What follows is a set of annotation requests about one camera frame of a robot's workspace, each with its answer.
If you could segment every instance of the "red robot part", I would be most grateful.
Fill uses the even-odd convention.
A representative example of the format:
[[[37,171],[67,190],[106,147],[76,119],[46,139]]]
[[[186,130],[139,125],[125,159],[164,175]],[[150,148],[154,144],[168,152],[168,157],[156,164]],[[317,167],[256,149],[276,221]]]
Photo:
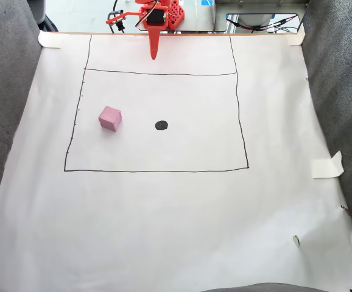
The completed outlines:
[[[163,19],[158,21],[152,21],[149,17],[147,17],[144,21],[142,21],[145,29],[149,34],[149,44],[150,44],[150,56],[152,59],[156,59],[158,52],[158,43],[160,41],[160,33],[162,30],[166,30],[168,27],[170,30],[174,30],[178,27],[178,25],[183,21],[185,12],[179,5],[179,0],[160,0],[154,2],[152,0],[136,0],[138,4],[145,4],[141,7],[139,12],[125,12],[117,17],[109,19],[106,21],[108,25],[114,24],[116,21],[125,19],[127,15],[138,15],[140,19],[146,16],[146,14],[151,10],[153,6],[155,8],[152,10],[152,13],[158,13],[159,10],[162,10]]]

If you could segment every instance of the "tape strip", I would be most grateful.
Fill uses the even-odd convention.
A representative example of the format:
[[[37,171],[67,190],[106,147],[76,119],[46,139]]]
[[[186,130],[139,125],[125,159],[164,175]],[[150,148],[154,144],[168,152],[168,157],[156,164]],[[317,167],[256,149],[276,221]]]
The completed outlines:
[[[331,159],[315,159],[311,164],[312,178],[335,178],[344,172],[341,151]]]
[[[287,42],[290,46],[300,46],[303,43],[306,33],[304,32],[303,23],[301,24],[297,34],[291,33],[286,35]]]
[[[38,42],[41,46],[53,49],[60,49],[63,39],[64,35],[60,33],[43,32],[42,30],[40,30],[40,34],[38,35]]]

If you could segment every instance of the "black line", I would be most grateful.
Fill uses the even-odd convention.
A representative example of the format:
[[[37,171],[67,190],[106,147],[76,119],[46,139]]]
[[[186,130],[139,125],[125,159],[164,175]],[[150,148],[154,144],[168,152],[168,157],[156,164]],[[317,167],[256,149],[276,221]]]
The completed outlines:
[[[85,76],[85,71],[86,71],[85,69],[86,69],[86,66],[88,65],[88,60],[90,59],[91,40],[92,40],[92,35],[91,35],[91,38],[90,38],[90,43],[88,44],[88,57],[87,57],[86,63],[85,63],[85,68],[84,68],[84,73],[83,73],[83,80],[81,81],[81,88],[80,88],[80,94],[79,94],[79,101],[77,102],[76,114],[75,114],[75,116],[74,116],[74,122],[73,122],[72,136],[71,136],[71,140],[70,140],[70,142],[69,142],[68,149],[66,150],[66,154],[65,154],[64,172],[66,171],[66,159],[68,158],[69,148],[71,148],[71,144],[72,144],[72,140],[73,140],[74,126],[76,125],[77,112],[78,112],[78,110],[79,110],[79,103],[80,103],[80,99],[81,99],[81,92],[82,92],[82,90],[83,90],[84,76]]]
[[[64,170],[64,172],[124,172],[124,173],[140,173],[140,172],[187,172],[187,173],[200,173],[200,172],[233,172],[235,170],[248,169],[249,167],[241,167],[239,169],[228,169],[228,170],[137,170],[137,171],[128,171],[128,170],[91,170],[91,169],[75,169],[75,170]]]
[[[140,74],[140,75],[187,75],[187,76],[222,76],[222,75],[233,75],[237,72],[233,73],[223,73],[223,74],[182,74],[182,73],[140,73],[140,72],[129,72],[129,71],[108,71],[108,70],[100,70],[100,69],[90,69],[84,68],[84,70],[91,70],[91,71],[100,71],[100,72],[113,72],[113,73],[129,73],[129,74]]]
[[[237,104],[238,104],[238,122],[239,122],[239,128],[241,129],[242,140],[244,141],[244,151],[245,151],[245,158],[247,159],[247,168],[249,168],[248,155],[247,155],[247,148],[245,147],[244,134],[242,133],[241,120],[240,120],[240,118],[239,118],[238,71],[237,71],[236,59],[235,59],[235,57],[234,57],[234,52],[233,52],[233,45],[231,44],[231,36],[229,36],[229,40],[230,40],[230,46],[231,46],[231,54],[233,55],[234,65],[235,65],[235,67],[236,67],[236,73],[237,73],[236,97],[237,97]]]

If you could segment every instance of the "cable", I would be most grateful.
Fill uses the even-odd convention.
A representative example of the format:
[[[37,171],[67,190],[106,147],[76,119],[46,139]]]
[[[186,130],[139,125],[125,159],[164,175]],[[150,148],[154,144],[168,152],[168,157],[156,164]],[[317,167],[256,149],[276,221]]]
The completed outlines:
[[[257,31],[257,32],[261,32],[263,30],[267,30],[267,29],[271,29],[273,27],[278,27],[278,26],[282,26],[283,24],[285,23],[288,23],[289,21],[293,20],[295,17],[297,17],[296,15],[295,16],[291,16],[291,17],[288,17],[288,18],[284,18],[280,21],[277,21],[275,23],[272,23],[272,24],[268,24],[267,26],[254,26],[254,27],[247,27],[247,26],[243,26],[239,23],[236,23],[228,18],[226,18],[227,21],[229,21],[230,23],[232,23],[234,26],[236,27],[240,27],[242,29],[246,29],[246,30],[253,30],[253,31]]]
[[[117,1],[118,1],[118,0],[115,0],[113,11],[115,11],[115,7],[116,7]]]
[[[142,16],[142,18],[137,22],[135,27],[138,27],[153,12],[153,10],[156,7],[157,3],[158,3],[158,0],[156,0],[154,5],[152,6],[152,8],[144,16]]]
[[[107,16],[107,20],[110,20],[110,16],[111,16],[112,12],[110,12]],[[110,29],[111,29],[111,32],[114,33],[114,30],[113,30],[113,27],[111,26],[111,24],[109,24],[110,26]]]

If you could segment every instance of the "small green object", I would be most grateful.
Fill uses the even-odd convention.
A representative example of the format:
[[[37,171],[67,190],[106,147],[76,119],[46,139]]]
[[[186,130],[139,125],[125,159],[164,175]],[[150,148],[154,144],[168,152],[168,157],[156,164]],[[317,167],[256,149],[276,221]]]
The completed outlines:
[[[300,241],[299,241],[298,236],[297,236],[297,235],[294,235],[294,236],[292,237],[292,239],[294,240],[295,244],[299,247],[299,246],[300,246]]]

